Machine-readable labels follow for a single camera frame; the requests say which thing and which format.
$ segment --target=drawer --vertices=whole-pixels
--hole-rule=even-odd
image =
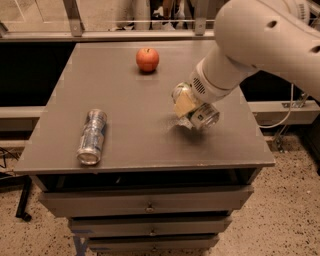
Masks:
[[[79,237],[163,236],[174,234],[209,234],[224,232],[231,217],[210,213],[162,214],[139,217],[111,217],[70,220],[70,230]]]
[[[39,201],[56,217],[90,217],[238,210],[252,186],[42,193]]]
[[[209,249],[216,245],[219,238],[215,235],[167,236],[159,238],[109,238],[89,239],[88,247],[93,252],[134,252],[160,251],[169,249]]]

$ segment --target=red apple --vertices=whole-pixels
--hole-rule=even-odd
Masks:
[[[141,48],[136,54],[136,62],[142,71],[152,72],[159,64],[159,53],[153,48]]]

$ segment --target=silver can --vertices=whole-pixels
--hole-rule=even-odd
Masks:
[[[94,165],[100,161],[106,123],[107,115],[102,110],[88,112],[77,151],[77,158],[82,164]]]

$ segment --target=wire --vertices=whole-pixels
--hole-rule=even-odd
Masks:
[[[0,147],[0,151],[2,151],[2,157],[4,157],[5,155],[10,155],[12,156],[14,159],[19,160],[19,158],[17,158],[14,154],[12,154],[10,151]]]
[[[292,109],[292,103],[293,103],[293,89],[294,89],[294,84],[291,84],[291,97],[290,97],[290,106],[289,106],[289,110],[288,110],[288,113],[287,115],[279,122],[279,123],[276,123],[276,124],[273,124],[273,125],[270,125],[270,126],[264,126],[264,125],[258,125],[259,128],[263,128],[263,129],[271,129],[271,128],[274,128],[274,127],[277,127],[281,124],[283,124],[285,121],[287,121],[287,119],[289,118],[290,114],[291,114],[291,109]]]

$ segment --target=terrazzo floor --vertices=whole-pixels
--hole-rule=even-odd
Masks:
[[[254,194],[232,214],[233,221],[209,251],[104,253],[97,256],[257,256],[320,255],[320,177],[297,134],[284,138],[286,153],[273,152],[276,166],[255,179]],[[38,202],[33,186],[26,211],[29,223],[15,218],[20,190],[0,193],[0,255],[76,255],[67,220],[55,218]]]

